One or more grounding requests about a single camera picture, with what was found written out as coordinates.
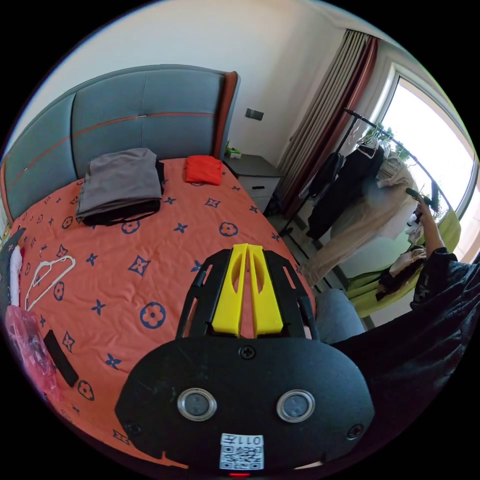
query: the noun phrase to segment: yellow bracket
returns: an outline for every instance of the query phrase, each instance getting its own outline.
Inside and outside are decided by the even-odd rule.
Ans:
[[[260,245],[249,245],[251,304],[253,335],[279,334],[284,323],[270,278],[264,250]]]
[[[244,302],[245,263],[247,259],[247,243],[234,245],[225,280],[221,288],[211,326],[217,333],[240,336],[242,324],[242,305]]]
[[[213,330],[217,333],[240,336],[247,252],[250,263],[254,337],[279,334],[283,328],[283,321],[263,248],[260,245],[247,243],[233,246],[225,281],[213,317]]]

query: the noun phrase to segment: hand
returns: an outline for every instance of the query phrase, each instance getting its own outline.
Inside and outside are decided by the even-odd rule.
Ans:
[[[424,225],[425,222],[435,223],[430,207],[425,203],[422,196],[418,198],[418,205],[416,207],[415,213],[418,215],[421,214],[420,223],[422,225]]]

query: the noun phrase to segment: gray pants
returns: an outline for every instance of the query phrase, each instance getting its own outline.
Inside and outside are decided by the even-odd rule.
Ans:
[[[355,307],[342,290],[330,289],[317,296],[316,325],[320,340],[329,345],[365,332]]]

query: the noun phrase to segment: curtain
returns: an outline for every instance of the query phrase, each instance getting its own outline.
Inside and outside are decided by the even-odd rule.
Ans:
[[[283,213],[291,216],[300,204],[299,193],[314,177],[364,94],[377,60],[379,39],[347,30],[335,59],[290,140],[278,167],[284,175],[276,192]]]

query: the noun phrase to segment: screw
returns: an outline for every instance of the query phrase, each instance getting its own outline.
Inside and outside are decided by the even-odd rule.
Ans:
[[[136,423],[127,423],[125,425],[125,431],[133,437],[142,433],[142,429]]]
[[[363,431],[364,431],[364,426],[360,423],[357,423],[356,425],[350,428],[350,430],[346,434],[346,437],[349,440],[355,440],[362,434]]]
[[[255,349],[252,346],[243,346],[238,352],[244,360],[251,360],[255,356]]]

